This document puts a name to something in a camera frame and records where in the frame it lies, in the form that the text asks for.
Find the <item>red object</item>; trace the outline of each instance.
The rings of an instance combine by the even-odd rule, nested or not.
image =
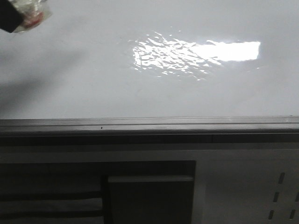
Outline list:
[[[30,28],[39,25],[43,21],[43,12],[38,13],[33,17],[25,18],[23,27]]]

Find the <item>glossy surface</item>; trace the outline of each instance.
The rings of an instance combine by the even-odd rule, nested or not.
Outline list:
[[[0,119],[299,115],[297,0],[52,0],[0,32]]]

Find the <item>metal edge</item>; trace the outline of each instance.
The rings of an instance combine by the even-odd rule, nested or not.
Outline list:
[[[299,116],[0,120],[2,137],[209,133],[299,133]]]

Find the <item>plastic bag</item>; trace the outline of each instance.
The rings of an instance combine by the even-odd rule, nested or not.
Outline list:
[[[24,32],[37,27],[51,16],[46,0],[9,0],[23,16],[24,22],[14,31]]]

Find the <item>small hole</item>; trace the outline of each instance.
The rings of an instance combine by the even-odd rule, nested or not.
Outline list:
[[[280,174],[280,177],[279,177],[279,181],[278,181],[278,183],[279,183],[279,184],[282,184],[282,183],[284,182],[284,178],[285,178],[285,173],[281,173],[281,174]]]
[[[290,219],[294,219],[296,210],[292,210],[290,214]]]
[[[298,194],[296,196],[295,202],[299,202],[299,192],[298,192]]]
[[[273,216],[274,216],[274,210],[271,210],[270,213],[269,213],[268,220],[272,220]]]
[[[279,192],[275,192],[273,202],[276,203],[278,201]]]

